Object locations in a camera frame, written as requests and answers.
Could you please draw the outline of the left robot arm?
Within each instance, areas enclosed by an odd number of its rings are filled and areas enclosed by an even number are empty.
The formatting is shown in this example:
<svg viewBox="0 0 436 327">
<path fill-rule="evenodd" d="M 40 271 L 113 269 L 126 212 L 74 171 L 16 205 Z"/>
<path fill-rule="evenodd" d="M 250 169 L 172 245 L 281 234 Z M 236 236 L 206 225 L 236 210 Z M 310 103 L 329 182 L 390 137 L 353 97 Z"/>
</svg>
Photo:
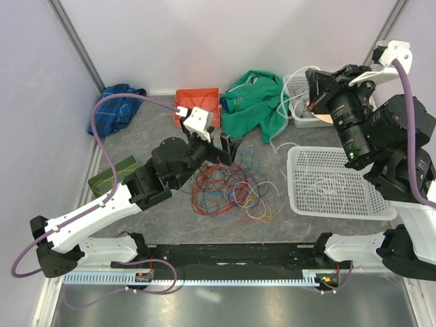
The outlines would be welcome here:
<svg viewBox="0 0 436 327">
<path fill-rule="evenodd" d="M 186 136 L 186 140 L 171 137 L 162 141 L 151 158 L 118 183 L 115 191 L 54 219 L 33 218 L 30 226 L 44 276 L 60 277 L 79 266 L 147 265 L 151 255 L 140 233 L 130 232 L 122 238 L 92 238 L 92 234 L 169 199 L 205 161 L 231 166 L 241 144 L 225 133 L 220 135 L 219 148 L 197 133 Z"/>
</svg>

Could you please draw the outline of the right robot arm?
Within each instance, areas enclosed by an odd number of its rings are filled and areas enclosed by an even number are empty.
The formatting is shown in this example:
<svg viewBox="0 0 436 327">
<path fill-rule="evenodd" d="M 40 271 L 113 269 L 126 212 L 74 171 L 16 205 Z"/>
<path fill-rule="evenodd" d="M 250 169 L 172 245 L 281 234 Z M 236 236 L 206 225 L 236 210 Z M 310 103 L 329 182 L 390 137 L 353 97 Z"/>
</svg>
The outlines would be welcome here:
<svg viewBox="0 0 436 327">
<path fill-rule="evenodd" d="M 397 210 L 401 224 L 382 234 L 375 254 L 390 271 L 411 279 L 435 280 L 435 166 L 424 146 L 435 118 L 412 95 L 407 74 L 394 64 L 403 92 L 374 107 L 378 74 L 368 66 L 336 72 L 308 69 L 309 110 L 326 114 L 347 157 L 346 167 Z"/>
</svg>

